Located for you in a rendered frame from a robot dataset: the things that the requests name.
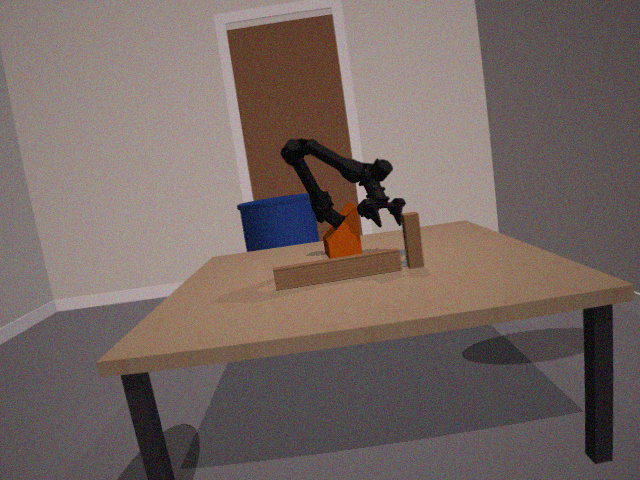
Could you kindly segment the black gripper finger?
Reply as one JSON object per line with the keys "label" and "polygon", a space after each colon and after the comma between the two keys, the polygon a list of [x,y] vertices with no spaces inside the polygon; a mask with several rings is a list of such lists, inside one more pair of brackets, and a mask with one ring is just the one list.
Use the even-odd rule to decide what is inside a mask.
{"label": "black gripper finger", "polygon": [[370,205],[362,215],[369,216],[379,227],[382,226],[377,205]]}
{"label": "black gripper finger", "polygon": [[402,225],[402,218],[401,218],[401,214],[402,214],[402,210],[403,207],[405,205],[404,204],[399,204],[397,207],[395,207],[390,214],[392,214],[395,218],[395,220],[397,221],[398,225],[401,226]]}

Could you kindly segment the dark brown wooden post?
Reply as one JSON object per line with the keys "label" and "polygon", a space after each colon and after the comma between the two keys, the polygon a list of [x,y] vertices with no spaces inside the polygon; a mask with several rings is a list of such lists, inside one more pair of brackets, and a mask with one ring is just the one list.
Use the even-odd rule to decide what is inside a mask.
{"label": "dark brown wooden post", "polygon": [[418,213],[402,213],[401,218],[407,266],[410,269],[424,267]]}

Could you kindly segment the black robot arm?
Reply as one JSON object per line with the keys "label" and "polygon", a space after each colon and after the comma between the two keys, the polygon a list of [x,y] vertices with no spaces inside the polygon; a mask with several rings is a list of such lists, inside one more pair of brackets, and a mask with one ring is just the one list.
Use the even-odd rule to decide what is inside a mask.
{"label": "black robot arm", "polygon": [[345,158],[313,139],[289,140],[280,153],[286,163],[294,167],[307,190],[317,222],[326,221],[335,230],[346,217],[332,208],[334,203],[328,191],[324,192],[319,188],[304,160],[304,155],[311,154],[336,168],[351,183],[360,181],[359,186],[364,186],[366,192],[371,186],[381,185],[380,181],[383,181],[393,170],[393,165],[388,160],[377,158],[374,163],[364,163]]}

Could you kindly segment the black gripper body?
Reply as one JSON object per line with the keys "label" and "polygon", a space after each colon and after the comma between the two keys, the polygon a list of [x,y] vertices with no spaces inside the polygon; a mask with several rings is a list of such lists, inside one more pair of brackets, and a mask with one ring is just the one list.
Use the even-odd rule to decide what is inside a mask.
{"label": "black gripper body", "polygon": [[362,214],[370,205],[377,205],[377,208],[388,208],[388,211],[391,212],[399,204],[406,204],[404,198],[394,198],[391,202],[388,202],[390,197],[385,195],[384,190],[385,187],[379,184],[371,186],[366,195],[366,198],[369,199],[363,199],[357,206],[358,213]]}

